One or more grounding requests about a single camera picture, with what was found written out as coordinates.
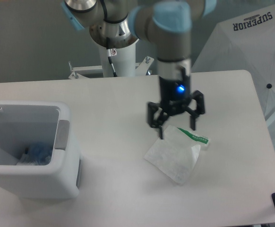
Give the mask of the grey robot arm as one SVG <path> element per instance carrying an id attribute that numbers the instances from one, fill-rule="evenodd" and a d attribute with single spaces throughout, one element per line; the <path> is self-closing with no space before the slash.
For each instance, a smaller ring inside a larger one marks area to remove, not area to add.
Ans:
<path id="1" fill-rule="evenodd" d="M 131 9 L 126 0 L 64 0 L 61 6 L 76 29 L 89 28 L 92 38 L 108 50 L 136 40 L 156 46 L 161 100 L 148 102 L 147 123 L 162 136 L 169 117 L 189 113 L 194 130 L 197 118 L 206 112 L 204 95 L 190 90 L 191 30 L 193 21 L 211 13 L 216 4 L 157 0 Z"/>

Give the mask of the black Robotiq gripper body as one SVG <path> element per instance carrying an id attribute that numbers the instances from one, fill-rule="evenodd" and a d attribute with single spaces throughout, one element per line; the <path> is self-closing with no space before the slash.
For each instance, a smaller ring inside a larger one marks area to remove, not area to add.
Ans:
<path id="1" fill-rule="evenodd" d="M 160 85 L 160 108 L 163 116 L 174 116 L 185 112 L 191 101 L 190 76 L 185 68 L 177 68 L 180 72 L 179 79 L 164 79 L 159 77 Z"/>

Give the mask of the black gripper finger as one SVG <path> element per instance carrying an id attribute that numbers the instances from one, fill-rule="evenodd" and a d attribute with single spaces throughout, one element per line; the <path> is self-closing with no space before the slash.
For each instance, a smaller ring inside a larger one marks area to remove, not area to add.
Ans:
<path id="1" fill-rule="evenodd" d="M 160 103 L 147 103 L 147 123 L 151 128 L 158 130 L 160 139 L 163 139 L 163 124 L 168 120 L 168 113 Z"/>
<path id="2" fill-rule="evenodd" d="M 192 110 L 187 107 L 187 112 L 190 114 L 190 128 L 195 131 L 196 130 L 196 119 L 200 116 L 205 114 L 205 100 L 204 94 L 200 91 L 196 90 L 192 94 L 192 100 L 196 101 L 196 109 Z"/>

